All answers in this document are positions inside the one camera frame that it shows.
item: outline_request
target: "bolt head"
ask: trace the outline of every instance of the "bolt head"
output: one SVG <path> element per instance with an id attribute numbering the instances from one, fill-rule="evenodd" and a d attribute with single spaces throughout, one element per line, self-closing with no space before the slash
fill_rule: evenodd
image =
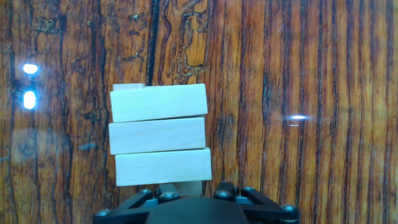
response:
<path id="1" fill-rule="evenodd" d="M 231 193 L 229 193 L 226 190 L 217 190 L 216 195 L 219 197 L 229 197 L 229 196 L 231 196 Z"/>
<path id="2" fill-rule="evenodd" d="M 175 192 L 164 192 L 159 197 L 164 199 L 173 199 L 178 197 L 178 193 Z"/>
<path id="3" fill-rule="evenodd" d="M 284 205 L 281 205 L 280 208 L 285 211 L 293 211 L 296 209 L 296 206 L 291 205 L 291 204 L 284 204 Z"/>
<path id="4" fill-rule="evenodd" d="M 105 216 L 108 215 L 109 213 L 111 213 L 111 211 L 107 208 L 105 209 L 101 209 L 100 211 L 96 212 L 95 215 L 96 216 Z"/>
<path id="5" fill-rule="evenodd" d="M 141 193 L 144 193 L 144 194 L 151 194 L 152 191 L 150 191 L 150 190 L 148 190 L 148 189 L 143 189 L 143 190 L 141 190 Z"/>

